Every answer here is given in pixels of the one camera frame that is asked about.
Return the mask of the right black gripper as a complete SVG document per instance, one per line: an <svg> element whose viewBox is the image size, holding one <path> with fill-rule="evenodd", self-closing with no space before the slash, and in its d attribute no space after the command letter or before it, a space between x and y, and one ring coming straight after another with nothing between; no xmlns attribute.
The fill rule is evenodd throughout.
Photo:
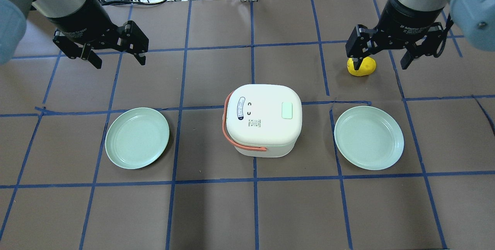
<svg viewBox="0 0 495 250"><path fill-rule="evenodd" d="M352 60L354 70L360 69L365 57L382 50L405 48L402 70L421 56L440 57L448 32L437 21L443 9L444 3L439 7L435 5L433 10L423 11L399 0L387 0L378 24L373 29L355 26L345 44L346 55Z"/></svg>

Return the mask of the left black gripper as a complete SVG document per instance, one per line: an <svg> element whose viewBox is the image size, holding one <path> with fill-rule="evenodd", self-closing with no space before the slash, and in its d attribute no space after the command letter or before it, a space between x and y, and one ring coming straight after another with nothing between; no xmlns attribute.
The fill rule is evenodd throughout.
<svg viewBox="0 0 495 250"><path fill-rule="evenodd" d="M53 43L70 59L80 58L101 69L102 60L92 50L113 49L146 64L149 39L134 21L118 27L98 0L85 0L81 8L65 17L49 18L58 31Z"/></svg>

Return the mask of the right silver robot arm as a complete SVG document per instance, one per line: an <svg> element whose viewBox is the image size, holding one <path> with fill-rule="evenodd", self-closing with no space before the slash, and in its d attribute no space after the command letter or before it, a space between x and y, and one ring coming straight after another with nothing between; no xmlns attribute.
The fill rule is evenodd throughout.
<svg viewBox="0 0 495 250"><path fill-rule="evenodd" d="M387 0L378 24L358 24L345 44L358 70L364 58L383 50L406 49L402 69L421 56L438 58L453 24L478 50L495 48L495 0Z"/></svg>

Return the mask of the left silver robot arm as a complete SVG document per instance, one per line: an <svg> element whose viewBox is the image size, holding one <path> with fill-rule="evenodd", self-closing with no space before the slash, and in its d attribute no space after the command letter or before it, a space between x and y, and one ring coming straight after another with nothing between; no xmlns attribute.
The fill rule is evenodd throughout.
<svg viewBox="0 0 495 250"><path fill-rule="evenodd" d="M113 49L145 65L149 46L145 33L134 21L114 24L98 0L1 0L2 64L12 59L25 35L31 8L55 25L53 43L67 57L100 69L102 61L95 51Z"/></svg>

